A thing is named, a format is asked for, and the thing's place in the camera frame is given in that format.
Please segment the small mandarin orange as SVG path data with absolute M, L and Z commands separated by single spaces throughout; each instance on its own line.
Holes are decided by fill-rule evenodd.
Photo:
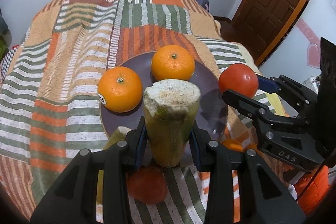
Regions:
M 224 141 L 222 141 L 222 145 L 232 151 L 244 152 L 242 144 L 235 139 L 225 139 Z

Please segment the red tomato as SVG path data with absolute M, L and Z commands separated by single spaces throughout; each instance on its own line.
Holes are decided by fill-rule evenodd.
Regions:
M 129 195 L 147 205 L 163 202 L 168 191 L 162 171 L 149 166 L 129 175 L 126 184 Z
M 259 82 L 255 72 L 245 64 L 232 64 L 219 77 L 219 90 L 233 90 L 246 97 L 255 96 Z

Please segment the green sugarcane stalk piece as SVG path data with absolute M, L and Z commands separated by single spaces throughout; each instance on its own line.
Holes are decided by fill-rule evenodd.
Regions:
M 145 89 L 146 130 L 153 158 L 160 166 L 172 168 L 179 164 L 200 99 L 200 89 L 184 80 L 161 80 Z

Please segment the dark purple round plate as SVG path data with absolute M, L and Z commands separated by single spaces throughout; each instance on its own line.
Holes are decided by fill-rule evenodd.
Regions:
M 211 139 L 220 140 L 228 116 L 215 75 L 200 62 L 195 63 L 189 81 L 156 81 L 151 73 L 153 53 L 143 53 L 122 64 L 135 71 L 141 79 L 144 101 L 126 113 L 114 113 L 100 107 L 102 125 L 108 135 L 119 127 L 135 129 L 142 117 L 149 126 L 149 144 L 144 163 L 154 159 L 159 165 L 171 168 L 192 164 L 188 129 L 196 122 Z

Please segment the large orange with sticker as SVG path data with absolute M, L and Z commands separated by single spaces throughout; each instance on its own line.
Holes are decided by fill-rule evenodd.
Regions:
M 125 113 L 135 109 L 142 100 L 142 82 L 127 67 L 108 69 L 97 85 L 100 102 L 110 111 Z

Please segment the brown wooden door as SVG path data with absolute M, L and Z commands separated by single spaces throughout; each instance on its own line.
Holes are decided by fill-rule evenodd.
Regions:
M 231 24 L 256 65 L 278 47 L 308 1 L 242 0 Z

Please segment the dark blue backpack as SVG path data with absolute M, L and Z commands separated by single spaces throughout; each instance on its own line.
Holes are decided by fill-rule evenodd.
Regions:
M 195 0 L 200 6 L 202 6 L 207 12 L 210 11 L 209 0 Z

